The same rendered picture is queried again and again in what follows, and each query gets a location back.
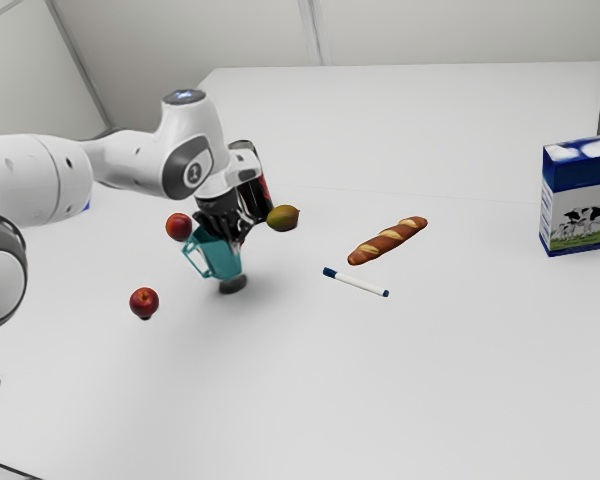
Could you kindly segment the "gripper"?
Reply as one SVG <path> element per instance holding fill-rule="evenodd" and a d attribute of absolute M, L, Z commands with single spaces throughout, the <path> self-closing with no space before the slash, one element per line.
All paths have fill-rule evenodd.
<path fill-rule="evenodd" d="M 196 197 L 198 210 L 193 219 L 209 234 L 228 241 L 233 252 L 239 252 L 246 235 L 254 226 L 254 219 L 244 208 L 236 189 L 230 189 L 221 196 L 213 198 Z"/>

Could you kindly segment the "teal faceted mug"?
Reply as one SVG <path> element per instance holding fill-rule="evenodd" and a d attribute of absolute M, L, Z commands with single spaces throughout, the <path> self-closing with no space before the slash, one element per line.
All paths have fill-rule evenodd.
<path fill-rule="evenodd" d="M 202 278 L 229 281 L 242 274 L 239 248 L 197 227 L 181 250 Z"/>

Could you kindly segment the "red peach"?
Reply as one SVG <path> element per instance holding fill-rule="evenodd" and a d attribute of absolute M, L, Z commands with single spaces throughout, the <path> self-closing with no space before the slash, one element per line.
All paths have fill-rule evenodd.
<path fill-rule="evenodd" d="M 184 213 L 173 213 L 165 222 L 167 235 L 178 242 L 186 241 L 193 230 L 192 218 Z"/>

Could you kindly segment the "dark can with red print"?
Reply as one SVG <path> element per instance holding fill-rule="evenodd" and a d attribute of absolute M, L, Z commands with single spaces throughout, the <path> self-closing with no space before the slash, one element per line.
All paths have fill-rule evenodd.
<path fill-rule="evenodd" d="M 231 150 L 240 152 L 250 151 L 258 161 L 259 166 L 262 166 L 259 155 L 254 144 L 249 140 L 237 140 L 229 144 Z M 244 201 L 248 214 L 255 220 L 256 223 L 265 222 L 268 214 L 274 208 L 268 185 L 265 180 L 264 171 L 253 180 L 249 180 L 245 184 L 238 187 L 238 193 Z"/>

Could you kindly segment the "green-red mango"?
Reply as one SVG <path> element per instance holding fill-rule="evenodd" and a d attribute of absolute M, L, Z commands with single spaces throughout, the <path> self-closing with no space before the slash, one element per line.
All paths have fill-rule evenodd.
<path fill-rule="evenodd" d="M 278 232 L 289 231 L 297 227 L 299 215 L 300 210 L 293 205 L 279 205 L 268 213 L 266 224 Z"/>

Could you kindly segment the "red apple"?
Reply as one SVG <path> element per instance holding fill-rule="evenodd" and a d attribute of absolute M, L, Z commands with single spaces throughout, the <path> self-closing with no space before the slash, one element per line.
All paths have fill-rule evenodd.
<path fill-rule="evenodd" d="M 148 320 L 159 308 L 159 296 L 150 287 L 140 287 L 130 295 L 128 304 L 137 317 Z"/>

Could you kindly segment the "white marker with blue caps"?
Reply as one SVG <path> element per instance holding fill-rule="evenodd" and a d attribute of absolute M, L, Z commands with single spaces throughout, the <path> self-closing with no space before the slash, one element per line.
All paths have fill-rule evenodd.
<path fill-rule="evenodd" d="M 374 285 L 370 282 L 364 281 L 364 280 L 360 280 L 358 278 L 352 277 L 350 275 L 346 275 L 342 272 L 338 272 L 336 270 L 333 270 L 329 267 L 324 267 L 322 269 L 322 274 L 330 279 L 333 279 L 335 281 L 339 281 L 341 283 L 356 287 L 358 289 L 373 293 L 375 295 L 378 295 L 380 297 L 383 298 L 388 298 L 389 297 L 389 291 L 385 288 L 382 288 L 380 286 Z"/>

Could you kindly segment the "brown baguette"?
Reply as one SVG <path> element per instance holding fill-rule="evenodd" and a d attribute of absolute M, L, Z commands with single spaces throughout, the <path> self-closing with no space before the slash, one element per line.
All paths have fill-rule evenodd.
<path fill-rule="evenodd" d="M 347 257 L 351 266 L 359 266 L 402 245 L 414 235 L 424 230 L 428 220 L 420 216 L 407 217 L 396 225 L 379 232 L 375 237 L 359 244 Z"/>

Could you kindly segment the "blue-white milk carton with cow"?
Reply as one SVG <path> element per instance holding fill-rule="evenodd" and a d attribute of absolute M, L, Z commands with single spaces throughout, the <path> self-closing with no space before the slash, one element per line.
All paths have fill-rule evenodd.
<path fill-rule="evenodd" d="M 550 257 L 600 250 L 600 135 L 543 147 L 539 238 Z"/>

